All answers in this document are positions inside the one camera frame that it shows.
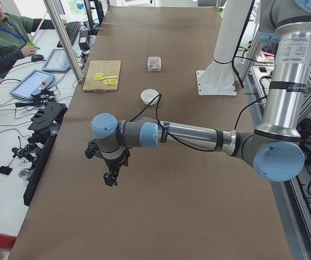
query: blue framed tablet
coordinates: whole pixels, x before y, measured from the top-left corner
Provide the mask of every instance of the blue framed tablet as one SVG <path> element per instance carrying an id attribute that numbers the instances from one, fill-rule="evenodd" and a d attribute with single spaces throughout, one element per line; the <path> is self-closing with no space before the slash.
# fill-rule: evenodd
<path id="1" fill-rule="evenodd" d="M 44 72 L 50 73 L 64 73 L 69 68 L 70 63 L 63 48 L 53 49 L 42 66 Z"/>
<path id="2" fill-rule="evenodd" d="M 19 99 L 32 100 L 32 95 L 48 88 L 53 80 L 53 74 L 35 69 L 9 93 Z"/>

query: small plastic box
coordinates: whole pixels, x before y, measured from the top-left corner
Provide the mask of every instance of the small plastic box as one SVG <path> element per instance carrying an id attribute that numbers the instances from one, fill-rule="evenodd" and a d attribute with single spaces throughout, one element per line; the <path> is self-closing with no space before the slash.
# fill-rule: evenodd
<path id="1" fill-rule="evenodd" d="M 148 57 L 147 66 L 149 71 L 159 72 L 161 70 L 161 58 L 158 56 Z"/>

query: white round object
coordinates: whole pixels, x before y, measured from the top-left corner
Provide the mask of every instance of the white round object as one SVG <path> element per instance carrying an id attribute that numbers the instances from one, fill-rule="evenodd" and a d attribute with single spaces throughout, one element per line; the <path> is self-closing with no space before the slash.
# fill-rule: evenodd
<path id="1" fill-rule="evenodd" d="M 146 89 L 144 91 L 142 91 L 141 93 L 141 99 L 142 101 L 148 105 L 148 103 L 150 103 L 152 101 L 152 99 L 154 99 L 155 96 L 159 95 L 158 91 L 154 90 L 154 89 Z M 156 98 L 151 105 L 154 105 L 155 103 L 157 103 L 158 98 Z"/>

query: black adapter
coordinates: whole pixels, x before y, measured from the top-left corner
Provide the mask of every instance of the black adapter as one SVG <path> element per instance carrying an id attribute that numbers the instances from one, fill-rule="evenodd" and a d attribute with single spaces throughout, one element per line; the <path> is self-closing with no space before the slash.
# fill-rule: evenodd
<path id="1" fill-rule="evenodd" d="M 87 30 L 80 31 L 79 46 L 81 50 L 89 49 L 89 39 L 90 36 Z"/>

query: white table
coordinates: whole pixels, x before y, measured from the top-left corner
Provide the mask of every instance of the white table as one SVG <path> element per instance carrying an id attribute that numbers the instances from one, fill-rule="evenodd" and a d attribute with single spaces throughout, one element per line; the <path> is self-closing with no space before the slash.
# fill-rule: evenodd
<path id="1" fill-rule="evenodd" d="M 56 48 L 58 43 L 58 36 L 55 30 L 41 30 L 34 39 L 34 43 L 41 49 L 37 53 L 42 54 L 45 59 L 53 48 Z M 77 56 L 80 56 L 81 51 L 78 46 L 78 38 L 74 44 L 74 50 Z M 18 60 L 15 65 L 22 64 L 30 61 L 30 57 Z M 41 70 L 44 62 L 34 62 L 20 65 L 12 69 L 5 79 L 24 79 L 34 69 Z M 54 82 L 58 81 L 64 74 L 55 74 Z M 7 80 L 2 82 L 0 85 L 0 104 L 3 104 L 10 100 L 9 104 L 14 104 L 19 100 L 11 100 L 12 96 L 9 92 L 18 84 L 17 81 Z M 72 70 L 68 71 L 64 79 L 58 84 L 58 90 L 55 91 L 56 100 L 60 100 L 60 103 L 65 103 L 68 107 L 71 101 L 71 96 L 74 94 L 77 81 Z M 31 124 L 30 119 L 38 108 L 32 111 L 18 108 L 16 117 L 22 117 L 21 119 L 15 119 L 15 105 L 9 105 L 0 108 L 0 125 L 18 125 L 12 127 L 0 127 L 0 131 L 10 128 L 16 128 L 22 135 L 31 135 L 33 132 L 27 128 Z M 13 147 L 19 147 L 20 141 L 18 136 L 20 134 L 16 130 L 7 131 L 0 134 L 0 166 L 8 165 L 12 160 Z M 28 141 L 26 138 L 21 137 L 22 147 L 24 147 Z M 22 169 L 24 158 L 15 159 L 10 165 L 13 171 L 9 176 L 0 174 L 0 232 L 7 233 L 13 236 L 17 236 L 24 220 L 24 216 L 28 210 L 28 207 L 23 204 L 23 194 L 27 186 L 27 181 L 22 180 L 18 177 L 19 171 Z M 9 253 L 0 252 L 0 259 L 7 259 Z"/>

